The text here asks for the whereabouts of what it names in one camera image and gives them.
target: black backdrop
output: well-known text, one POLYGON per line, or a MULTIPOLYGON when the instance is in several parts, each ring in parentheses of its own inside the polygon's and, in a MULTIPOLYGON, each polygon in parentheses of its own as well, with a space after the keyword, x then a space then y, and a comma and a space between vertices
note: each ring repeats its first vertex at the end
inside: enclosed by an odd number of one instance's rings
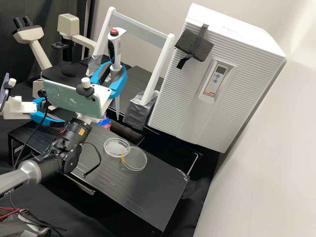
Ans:
MULTIPOLYGON (((0 1, 0 82, 6 72, 18 83, 34 79, 40 74, 40 67, 28 44, 18 43, 12 36, 16 29, 14 17, 29 16, 34 24, 43 28, 44 36, 39 40, 52 65, 61 61, 60 50, 53 50, 51 44, 60 41, 57 32, 58 15, 70 13, 80 20, 80 34, 83 34, 86 0, 1 0, 0 1)), ((76 45, 73 59, 80 60, 82 46, 76 45)))

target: yellow label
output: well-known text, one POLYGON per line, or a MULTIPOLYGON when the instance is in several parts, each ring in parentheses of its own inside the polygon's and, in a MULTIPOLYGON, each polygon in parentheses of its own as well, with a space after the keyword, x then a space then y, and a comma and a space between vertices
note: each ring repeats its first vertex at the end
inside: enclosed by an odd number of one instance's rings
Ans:
POLYGON ((82 136, 84 133, 85 133, 85 130, 83 128, 80 128, 79 135, 82 136))
POLYGON ((123 153, 122 153, 122 155, 121 155, 121 159, 122 159, 123 163, 125 163, 125 159, 124 159, 124 157, 123 157, 123 153))

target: white wall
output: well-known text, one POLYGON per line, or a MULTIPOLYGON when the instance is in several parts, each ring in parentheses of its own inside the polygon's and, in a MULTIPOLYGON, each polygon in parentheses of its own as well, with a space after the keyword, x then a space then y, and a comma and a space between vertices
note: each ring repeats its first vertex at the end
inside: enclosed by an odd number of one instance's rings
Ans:
MULTIPOLYGON (((290 43, 282 41, 293 24, 300 17, 300 9, 307 0, 97 0, 92 27, 92 40, 97 40, 107 9, 110 6, 130 18, 142 22, 163 33, 173 33, 179 37, 183 22, 190 5, 194 2, 212 10, 224 13, 248 22, 269 32, 287 54, 291 51, 290 43)), ((143 42, 132 35, 122 37, 121 60, 131 66, 141 66, 152 71, 160 49, 143 42)), ((162 71, 165 75, 173 51, 162 71)))
POLYGON ((281 39, 294 52, 212 180, 194 237, 316 236, 316 3, 301 9, 281 39))

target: yellow tape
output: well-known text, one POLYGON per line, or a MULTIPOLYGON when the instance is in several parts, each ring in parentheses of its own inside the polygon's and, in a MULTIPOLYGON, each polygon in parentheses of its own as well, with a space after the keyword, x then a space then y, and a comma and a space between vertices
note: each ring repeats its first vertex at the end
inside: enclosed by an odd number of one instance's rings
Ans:
POLYGON ((121 159, 122 159, 123 163, 125 163, 125 160, 124 160, 124 157, 123 157, 123 153, 121 155, 121 159))

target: white appliance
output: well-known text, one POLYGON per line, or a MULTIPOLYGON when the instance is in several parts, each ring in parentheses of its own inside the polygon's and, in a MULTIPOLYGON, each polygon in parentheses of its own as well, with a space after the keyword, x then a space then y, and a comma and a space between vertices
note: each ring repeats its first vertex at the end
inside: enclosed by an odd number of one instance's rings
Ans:
POLYGON ((175 49, 149 126, 190 143, 225 153, 286 58, 263 29, 192 4, 185 29, 214 47, 204 62, 175 49))

